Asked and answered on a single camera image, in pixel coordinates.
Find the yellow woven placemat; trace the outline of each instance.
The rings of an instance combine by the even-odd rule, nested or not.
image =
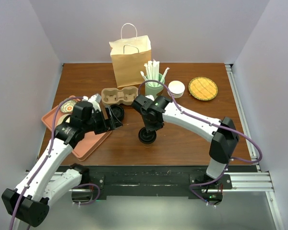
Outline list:
[[[217,86],[209,78],[194,78],[189,83],[189,91],[193,97],[201,101],[209,101],[216,97]]]

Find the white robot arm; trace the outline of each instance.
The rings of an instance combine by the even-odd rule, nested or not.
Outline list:
[[[3,192],[2,200],[9,214],[16,209],[18,219],[37,227],[46,218],[49,208],[66,192],[80,184],[89,183],[88,169],[79,164],[72,165],[54,182],[49,181],[86,132],[100,134],[122,125],[120,121],[113,119],[109,107],[106,107],[108,119],[104,118],[99,106],[100,99],[100,95],[96,94],[78,102],[73,108],[69,123],[66,123],[66,118],[55,128],[55,138],[49,141],[30,173],[15,189],[6,189]]]
[[[236,133],[219,129],[210,125],[211,123],[235,129],[233,121],[225,117],[223,120],[203,116],[189,109],[181,108],[195,117],[207,120],[204,123],[182,113],[177,106],[163,96],[156,99],[153,96],[139,95],[133,101],[132,107],[138,111],[143,118],[145,127],[139,132],[139,139],[145,144],[150,144],[156,139],[156,131],[161,129],[164,122],[173,123],[187,130],[190,130],[211,143],[209,155],[211,157],[206,174],[212,179],[216,179],[225,169],[230,161],[230,157],[239,141]]]

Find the paper bag handle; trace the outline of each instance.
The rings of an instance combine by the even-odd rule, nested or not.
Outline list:
[[[134,29],[135,29],[135,37],[138,36],[138,31],[136,30],[135,26],[133,24],[131,24],[131,23],[125,23],[120,29],[120,38],[121,39],[123,39],[123,28],[124,28],[125,25],[132,25],[134,27]]]
[[[125,54],[125,46],[132,46],[134,48],[136,48],[138,50],[138,53],[140,52],[139,49],[133,45],[129,45],[129,44],[125,44],[124,47],[123,47],[123,54]]]

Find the small coaster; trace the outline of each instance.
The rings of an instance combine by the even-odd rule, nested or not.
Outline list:
[[[217,86],[209,78],[194,78],[189,83],[190,94],[198,100],[210,101],[217,95]]]
[[[181,81],[174,80],[168,84],[168,89],[172,92],[172,94],[182,94],[185,90],[185,86]]]
[[[75,104],[77,104],[75,100],[67,101],[61,106],[60,110],[62,113],[71,113]]]

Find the round placemat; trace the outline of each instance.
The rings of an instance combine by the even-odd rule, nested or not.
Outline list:
[[[189,83],[189,91],[193,97],[201,101],[209,101],[216,97],[217,86],[209,78],[194,78]]]
[[[75,104],[77,104],[75,100],[67,101],[61,106],[60,110],[62,113],[71,113]]]

